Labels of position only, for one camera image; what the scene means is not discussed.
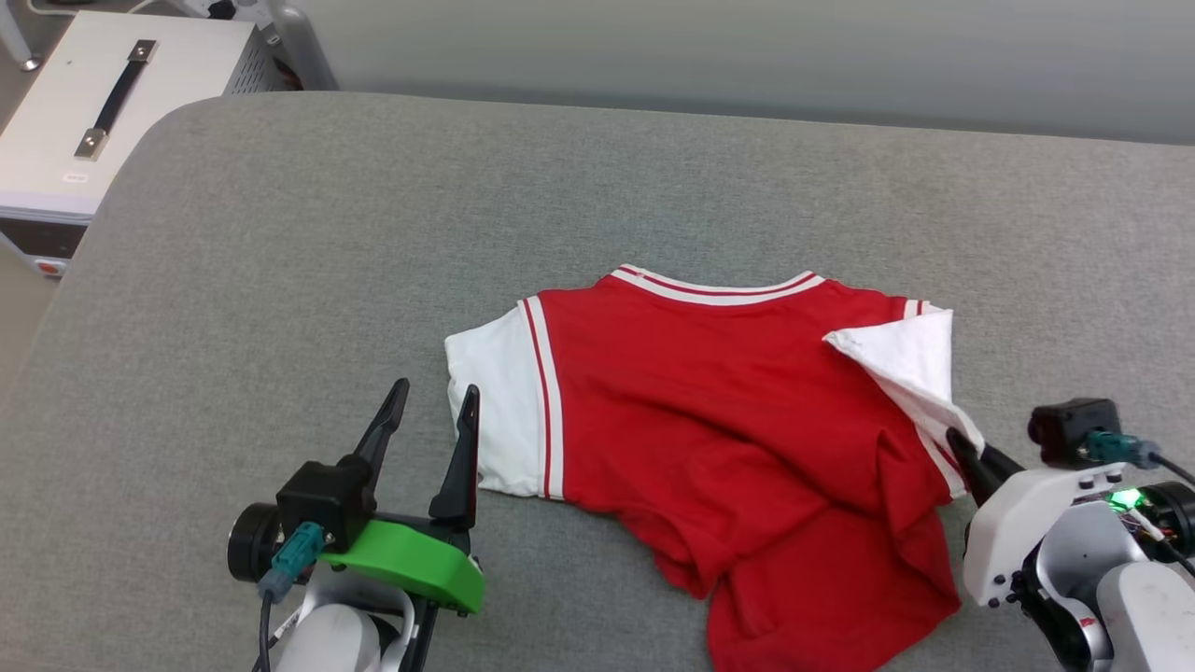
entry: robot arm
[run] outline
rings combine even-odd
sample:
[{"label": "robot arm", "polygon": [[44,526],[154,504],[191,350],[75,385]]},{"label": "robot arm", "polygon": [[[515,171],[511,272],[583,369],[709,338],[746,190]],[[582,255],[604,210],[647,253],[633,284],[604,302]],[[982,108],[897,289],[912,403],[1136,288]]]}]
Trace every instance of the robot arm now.
[{"label": "robot arm", "polygon": [[374,497],[409,390],[406,379],[394,384],[353,453],[336,465],[304,464],[276,505],[252,505],[233,526],[228,569],[256,582],[263,597],[255,670],[269,672],[268,649],[277,641],[266,636],[269,609],[293,582],[306,593],[278,672],[419,672],[439,611],[480,610],[485,580],[468,534],[477,515],[480,392],[466,392],[448,474],[428,518],[415,518],[379,512]]},{"label": "robot arm", "polygon": [[1027,471],[948,436],[980,507],[967,592],[991,607],[1019,604],[1064,670],[1195,670],[1195,591],[1154,562],[1195,551],[1195,493],[1181,483],[1113,491],[1128,464],[1157,466],[1158,448],[1120,434],[1110,401],[1041,407],[1030,438],[1049,466]]}]

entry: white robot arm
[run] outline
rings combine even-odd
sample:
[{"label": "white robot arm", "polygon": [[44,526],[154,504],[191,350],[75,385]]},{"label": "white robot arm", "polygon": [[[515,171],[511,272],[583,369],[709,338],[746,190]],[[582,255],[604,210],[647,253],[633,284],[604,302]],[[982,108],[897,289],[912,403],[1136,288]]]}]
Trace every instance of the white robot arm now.
[{"label": "white robot arm", "polygon": [[1195,670],[1195,589],[1156,561],[1191,570],[1195,493],[1175,482],[1113,491],[1129,463],[1169,462],[1120,434],[1107,399],[1041,407],[1030,435],[1052,466],[1025,471],[950,434],[980,505],[967,532],[967,592],[991,607],[1019,604],[1068,672]]}]

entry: floor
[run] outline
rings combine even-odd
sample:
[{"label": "floor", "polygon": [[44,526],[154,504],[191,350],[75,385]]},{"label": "floor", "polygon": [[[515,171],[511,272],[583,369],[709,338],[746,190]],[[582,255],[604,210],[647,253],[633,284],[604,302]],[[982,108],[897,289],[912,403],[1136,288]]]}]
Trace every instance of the floor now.
[{"label": "floor", "polygon": [[[71,19],[39,17],[25,7],[25,0],[7,1],[30,49],[38,54],[49,54]],[[135,4],[136,0],[98,0],[87,7],[118,12]],[[146,13],[178,14],[179,12],[163,1],[147,8]],[[8,118],[36,77],[37,73],[23,73],[17,69],[16,63],[8,60],[7,53],[0,49],[0,123],[8,123]],[[8,385],[33,342],[37,325],[54,297],[56,286],[56,281],[44,280],[22,263],[12,251],[0,246],[0,401],[7,396]]]}]

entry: white sleeve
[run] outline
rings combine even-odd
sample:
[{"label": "white sleeve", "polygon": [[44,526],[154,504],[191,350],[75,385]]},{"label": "white sleeve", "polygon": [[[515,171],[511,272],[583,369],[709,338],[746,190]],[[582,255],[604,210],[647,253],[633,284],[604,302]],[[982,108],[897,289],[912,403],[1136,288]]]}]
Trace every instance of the white sleeve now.
[{"label": "white sleeve", "polygon": [[961,497],[967,485],[950,453],[946,430],[957,428],[979,451],[983,450],[983,435],[951,396],[954,311],[930,307],[933,310],[926,312],[921,306],[920,316],[888,324],[832,331],[825,341],[859,362],[913,421],[951,496]]},{"label": "white sleeve", "polygon": [[449,336],[445,350],[453,419],[471,384],[482,392],[479,487],[544,496],[540,373],[522,304],[489,324]]}]

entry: gray cushion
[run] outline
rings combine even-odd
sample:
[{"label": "gray cushion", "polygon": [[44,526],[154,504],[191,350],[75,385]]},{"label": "gray cushion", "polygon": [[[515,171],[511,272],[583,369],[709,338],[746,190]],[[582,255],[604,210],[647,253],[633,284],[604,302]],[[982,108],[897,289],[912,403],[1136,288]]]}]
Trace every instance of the gray cushion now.
[{"label": "gray cushion", "polygon": [[[400,375],[379,500],[422,513],[452,448],[443,337],[621,262],[954,307],[957,401],[997,445],[1031,465],[1031,407],[1111,396],[1193,465],[1193,183],[1195,149],[1151,145],[369,94],[184,108],[112,185],[0,413],[0,667],[247,670],[237,514],[351,450]],[[972,511],[943,509],[956,562]],[[428,670],[709,666],[705,605],[615,523],[491,494],[478,518],[485,610],[441,619]],[[1015,609],[968,604],[889,668],[1056,665]]]}]

